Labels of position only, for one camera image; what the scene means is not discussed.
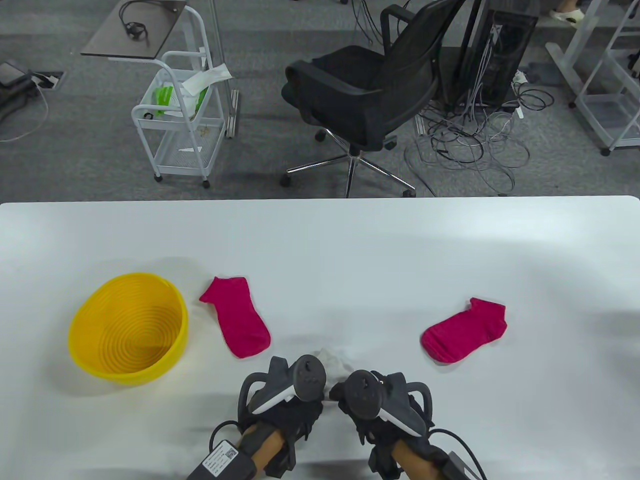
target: battery pack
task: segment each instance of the battery pack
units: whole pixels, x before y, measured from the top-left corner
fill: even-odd
[[[249,455],[222,440],[187,480],[250,480],[257,471]]]

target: black glove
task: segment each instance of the black glove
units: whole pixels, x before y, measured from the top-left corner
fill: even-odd
[[[303,436],[305,440],[311,427],[320,417],[324,395],[311,402],[303,402],[297,397],[281,401],[266,412],[253,415],[245,408],[238,418],[238,428],[244,433],[250,426],[262,422],[280,430],[285,439],[282,450],[267,464],[264,472],[269,477],[281,478],[287,470],[296,466],[295,443]]]
[[[375,372],[375,375],[379,380],[384,381],[384,376],[377,372]],[[366,439],[370,444],[373,444],[374,447],[369,456],[369,468],[371,468],[372,472],[379,473],[383,480],[397,480],[400,478],[402,470],[391,455],[394,446],[399,440],[403,440],[417,456],[427,461],[432,461],[437,467],[448,460],[449,456],[446,453],[429,443],[429,428],[433,427],[433,423],[413,396],[409,395],[409,404],[424,420],[427,426],[426,436],[416,437],[409,435],[391,422],[386,422],[380,418],[373,420],[358,418],[353,414],[345,400],[343,382],[337,383],[331,389],[329,398],[337,401],[340,410],[351,417],[358,431],[360,443],[364,445],[364,440]]]

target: yellow basket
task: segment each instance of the yellow basket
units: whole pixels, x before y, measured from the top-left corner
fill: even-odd
[[[180,360],[189,317],[180,292],[150,273],[104,284],[76,314],[69,352],[82,370],[123,385],[142,385]]]

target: person's foot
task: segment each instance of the person's foot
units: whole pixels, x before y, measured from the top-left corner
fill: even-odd
[[[560,20],[561,22],[568,23],[574,28],[578,28],[578,25],[584,19],[584,13],[582,10],[572,10],[571,12],[559,12],[557,10],[551,10],[549,16],[553,19]]]

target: label sticker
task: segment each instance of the label sticker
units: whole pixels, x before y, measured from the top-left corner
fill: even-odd
[[[229,463],[238,455],[238,450],[228,441],[223,440],[213,449],[202,461],[202,466],[206,468],[214,477],[219,476]]]

